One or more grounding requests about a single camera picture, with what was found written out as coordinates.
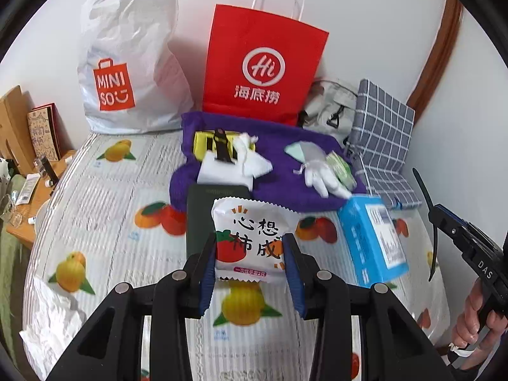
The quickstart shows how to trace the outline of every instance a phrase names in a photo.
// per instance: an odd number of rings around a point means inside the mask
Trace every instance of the cardboard box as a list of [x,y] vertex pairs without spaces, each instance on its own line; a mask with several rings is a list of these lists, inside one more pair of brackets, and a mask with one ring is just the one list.
[[409,270],[392,218],[380,197],[355,195],[337,213],[359,286],[388,282]]

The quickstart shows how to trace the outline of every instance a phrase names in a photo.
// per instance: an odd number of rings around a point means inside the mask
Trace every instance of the mattress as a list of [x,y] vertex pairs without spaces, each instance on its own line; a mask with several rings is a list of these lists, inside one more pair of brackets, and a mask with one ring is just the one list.
[[[23,304],[25,351],[41,379],[117,283],[153,284],[184,266],[185,234],[173,235],[164,224],[146,227],[135,221],[143,208],[170,204],[171,175],[184,163],[181,140],[181,131],[121,137],[92,134],[55,188],[30,257]],[[123,152],[115,154],[111,148],[120,143],[123,146],[118,149]],[[392,216],[405,225],[401,241],[410,272],[390,282],[390,287],[435,342],[449,326],[450,317],[440,270],[427,282],[431,243],[416,210]],[[297,237],[302,252],[313,255],[321,268],[356,284],[337,214],[306,213],[304,217],[326,217],[337,239],[327,243],[316,236]],[[79,287],[76,280],[63,280],[64,267],[60,281],[55,278],[57,268],[70,262],[69,257],[72,263],[66,265],[81,271],[78,262],[85,270]],[[234,296],[227,282],[216,283],[202,319],[186,321],[193,379],[309,378],[314,342],[308,340],[315,339],[317,323],[299,318],[287,285],[260,284],[260,290],[270,313],[255,317],[255,322],[224,321],[224,300]],[[351,319],[353,351],[361,357],[358,320]],[[147,317],[144,375],[149,373],[149,332]]]

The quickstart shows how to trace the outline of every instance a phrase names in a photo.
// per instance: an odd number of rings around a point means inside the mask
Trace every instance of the notebook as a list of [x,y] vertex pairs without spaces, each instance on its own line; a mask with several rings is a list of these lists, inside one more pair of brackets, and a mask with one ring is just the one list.
[[62,157],[55,127],[55,104],[45,104],[27,113],[30,137],[37,157],[46,155],[50,162]]
[[215,199],[229,196],[244,199],[251,198],[249,189],[246,186],[197,183],[189,186],[189,195],[187,196],[187,257],[194,253],[200,253],[210,233],[215,232],[212,219],[212,206]]

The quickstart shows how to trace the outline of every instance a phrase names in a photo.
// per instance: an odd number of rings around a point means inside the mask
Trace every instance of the human hand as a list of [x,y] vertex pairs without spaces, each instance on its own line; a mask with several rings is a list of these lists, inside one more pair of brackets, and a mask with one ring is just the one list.
[[[464,312],[457,318],[457,323],[451,331],[453,344],[464,348],[467,344],[474,344],[478,339],[479,320],[478,311],[483,304],[482,282],[480,279],[474,283],[471,293],[466,298]],[[508,325],[504,315],[491,311],[487,316],[487,327],[490,328],[487,336],[480,342],[478,348],[461,366],[462,369],[472,368],[483,362],[492,351],[499,337]]]

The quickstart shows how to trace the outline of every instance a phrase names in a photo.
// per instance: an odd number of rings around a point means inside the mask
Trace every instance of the book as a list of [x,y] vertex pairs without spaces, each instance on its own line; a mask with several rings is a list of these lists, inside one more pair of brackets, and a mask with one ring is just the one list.
[[27,113],[30,137],[37,157],[46,155],[50,162],[59,161],[61,156],[55,127],[55,104],[45,104]]

